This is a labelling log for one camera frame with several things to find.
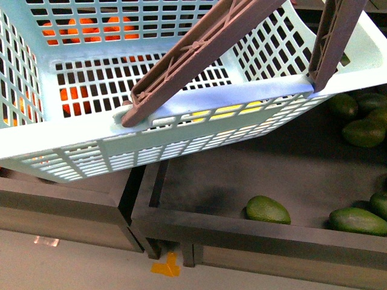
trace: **plastic crate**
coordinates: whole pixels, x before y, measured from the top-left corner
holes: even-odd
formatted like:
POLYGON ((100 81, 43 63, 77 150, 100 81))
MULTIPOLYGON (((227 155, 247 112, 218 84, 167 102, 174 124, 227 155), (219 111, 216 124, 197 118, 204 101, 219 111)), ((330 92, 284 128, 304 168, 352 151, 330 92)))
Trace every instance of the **plastic crate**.
POLYGON ((386 83, 387 41, 363 13, 349 63, 313 93, 306 73, 316 36, 288 1, 124 128, 117 116, 133 85, 215 4, 0 0, 0 166, 57 182, 87 178, 265 135, 334 94, 386 83))

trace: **yellow floor marker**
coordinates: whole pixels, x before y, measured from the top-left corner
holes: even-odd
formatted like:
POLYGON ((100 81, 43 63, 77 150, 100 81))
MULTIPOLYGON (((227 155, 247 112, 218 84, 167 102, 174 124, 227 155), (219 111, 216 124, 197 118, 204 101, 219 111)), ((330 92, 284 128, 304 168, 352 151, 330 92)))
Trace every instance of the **yellow floor marker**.
POLYGON ((163 274, 169 277, 177 277, 180 275, 180 267, 176 266, 177 254, 169 252, 167 254, 167 262, 165 264, 154 263, 151 269, 152 273, 163 274))

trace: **floor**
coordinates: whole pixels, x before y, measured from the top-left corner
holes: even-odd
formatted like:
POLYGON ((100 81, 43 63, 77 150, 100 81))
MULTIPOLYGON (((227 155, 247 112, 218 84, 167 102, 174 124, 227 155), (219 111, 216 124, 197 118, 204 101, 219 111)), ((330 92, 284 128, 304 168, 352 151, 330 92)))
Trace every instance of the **floor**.
MULTIPOLYGON (((349 290, 269 275, 198 265, 178 277, 151 273, 146 254, 61 240, 57 247, 34 244, 35 236, 0 230, 1 290, 243 289, 349 290)), ((160 263, 165 263, 163 255, 160 263)))

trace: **orange fruit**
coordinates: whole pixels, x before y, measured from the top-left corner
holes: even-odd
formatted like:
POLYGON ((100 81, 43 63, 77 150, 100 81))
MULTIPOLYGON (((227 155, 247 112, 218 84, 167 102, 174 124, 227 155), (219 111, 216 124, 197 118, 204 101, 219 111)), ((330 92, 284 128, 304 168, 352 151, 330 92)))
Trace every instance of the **orange fruit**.
MULTIPOLYGON (((70 94, 71 94, 71 99, 73 99, 73 100, 78 99, 78 90, 77 90, 77 88, 75 88, 75 87, 70 88, 70 94)), ((87 89, 84 86, 80 87, 80 94, 81 94, 82 98, 87 98, 89 96, 88 93, 87 93, 87 89)), ((67 101, 68 100, 68 94, 67 94, 67 90, 66 89, 62 89, 60 91, 60 99, 62 101, 67 101)), ((70 111, 70 106, 69 105, 63 105, 62 107, 63 107, 63 110, 67 114, 71 115, 71 111, 70 111)), ((88 101, 84 102, 83 103, 83 107, 85 109, 85 113, 86 114, 91 113, 90 102, 88 102, 88 101)), ((73 109, 74 109, 75 116, 79 116, 79 115, 82 114, 82 111, 80 109, 80 104, 79 103, 74 103, 73 104, 73 109)))
MULTIPOLYGON (((8 123, 8 118, 4 118, 4 123, 5 123, 5 124, 9 124, 9 123, 8 123)), ((17 126, 17 125, 18 125, 18 121, 17 121, 16 119, 13 119, 13 125, 14 125, 14 126, 17 126)))
POLYGON ((140 38, 140 35, 138 34, 126 34, 125 39, 138 39, 140 38))
MULTIPOLYGON (((48 22, 48 23, 44 23, 43 26, 52 26, 51 22, 48 22)), ((53 36, 55 35, 55 31, 54 30, 43 30, 43 35, 44 36, 53 36)))
MULTIPOLYGON (((93 33, 99 33, 99 28, 93 28, 93 33)), ((93 36, 93 37, 86 37, 85 42, 100 42, 101 37, 100 36, 93 36)))
MULTIPOLYGON (((51 22, 44 23, 43 26, 52 26, 51 22)), ((55 36, 55 31, 54 30, 43 30, 43 35, 44 36, 55 36)), ((49 45, 57 45, 58 40, 56 39, 50 39, 47 41, 49 45)))
MULTIPOLYGON (((79 22, 81 24, 93 24, 93 20, 91 20, 90 18, 81 18, 81 19, 79 19, 79 22)), ((70 21, 68 22, 68 25, 76 25, 76 23, 77 22, 75 19, 70 19, 70 21)), ((95 28, 89 27, 89 28, 83 28, 82 32, 83 33, 93 33, 94 30, 95 30, 95 28)), ((69 28, 69 29, 67 29, 67 33, 68 34, 78 34, 78 29, 69 28)), ((80 42, 80 39, 79 38, 72 38, 71 41, 78 44, 80 42)))
MULTIPOLYGON (((25 111, 24 111, 24 100, 23 100, 22 97, 19 98, 19 103, 20 103, 20 111, 23 114, 25 114, 25 111)), ((31 119, 31 110, 28 110, 28 117, 31 119)))
POLYGON ((112 36, 105 36, 105 40, 111 41, 111 40, 120 40, 121 36, 119 35, 112 35, 112 36))

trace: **orange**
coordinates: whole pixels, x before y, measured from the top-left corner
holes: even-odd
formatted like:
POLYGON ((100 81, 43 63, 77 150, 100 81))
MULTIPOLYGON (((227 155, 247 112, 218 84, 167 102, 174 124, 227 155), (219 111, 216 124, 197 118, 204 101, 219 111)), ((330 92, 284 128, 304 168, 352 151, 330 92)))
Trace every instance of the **orange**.
MULTIPOLYGON (((70 94, 71 94, 71 99, 73 99, 73 100, 78 99, 78 90, 77 90, 77 88, 75 88, 75 87, 70 88, 70 94)), ((89 96, 88 93, 87 93, 87 89, 84 86, 82 86, 80 88, 80 94, 81 94, 82 98, 87 98, 89 96)), ((60 99, 62 101, 67 101, 68 100, 68 94, 67 94, 67 90, 66 89, 62 89, 60 91, 60 99)), ((63 105, 62 107, 63 107, 63 110, 67 114, 71 115, 71 111, 70 111, 70 106, 69 105, 63 105)), ((88 102, 88 101, 84 102, 83 103, 83 107, 85 109, 85 113, 86 114, 91 113, 90 102, 88 102)), ((73 104, 73 109, 74 109, 75 116, 82 115, 82 111, 80 110, 80 104, 79 103, 74 103, 73 104)))
MULTIPOLYGON (((93 20, 91 20, 90 18, 81 18, 79 20, 79 22, 81 24, 93 24, 93 20)), ((77 22, 76 22, 75 19, 70 19, 70 21, 68 22, 68 25, 76 25, 76 23, 77 22)), ((95 28, 89 27, 89 28, 83 28, 82 32, 83 33, 93 33, 94 30, 95 30, 95 28)), ((67 30, 67 33, 68 34, 78 34, 78 29, 76 29, 76 28, 69 28, 67 30)), ((80 42, 80 39, 79 38, 72 38, 71 41, 76 43, 76 44, 78 44, 80 42)))
MULTIPOLYGON (((24 111, 24 100, 23 100, 22 97, 19 98, 19 103, 20 103, 20 111, 23 114, 25 114, 25 111, 24 111)), ((28 117, 31 119, 31 110, 28 110, 28 117)))
POLYGON ((105 36, 105 40, 111 41, 111 40, 120 40, 121 36, 119 35, 112 35, 112 36, 105 36))
MULTIPOLYGON (((99 33, 99 28, 93 28, 93 33, 99 33)), ((93 37, 86 37, 85 42, 100 42, 101 37, 100 36, 93 36, 93 37)))
MULTIPOLYGON (((115 16, 115 17, 110 17, 108 23, 118 23, 119 21, 120 21, 120 19, 117 16, 115 16)), ((130 21, 131 21, 130 18, 123 17, 123 22, 130 22, 130 21)), ((124 29, 124 31, 135 30, 134 26, 132 26, 132 25, 124 26, 123 29, 124 29)), ((104 32, 120 31, 120 27, 119 26, 105 27, 103 30, 104 30, 104 32)), ((137 39, 137 38, 140 38, 140 36, 138 34, 125 35, 125 39, 137 39)), ((121 37, 118 35, 105 37, 105 40, 120 40, 120 39, 121 39, 121 37)))
MULTIPOLYGON (((4 118, 4 123, 5 123, 5 124, 9 124, 9 123, 8 123, 8 118, 4 118)), ((18 121, 17 121, 16 119, 13 119, 13 125, 14 125, 14 126, 17 126, 17 125, 18 125, 18 121)))
MULTIPOLYGON (((143 61, 144 61, 144 57, 143 57, 143 56, 137 56, 137 58, 138 58, 138 61, 139 61, 139 62, 143 62, 143 61)), ((130 62, 135 62, 134 56, 129 56, 129 61, 130 61, 130 62)))
POLYGON ((138 39, 140 36, 138 34, 126 34, 125 39, 138 39))
MULTIPOLYGON (((43 26, 52 26, 52 25, 51 25, 51 22, 48 22, 48 23, 43 24, 43 26)), ((43 35, 44 36, 55 36, 55 31, 54 30, 43 30, 43 35)), ((58 44, 58 40, 50 39, 50 40, 47 41, 47 43, 49 45, 57 45, 58 44)))

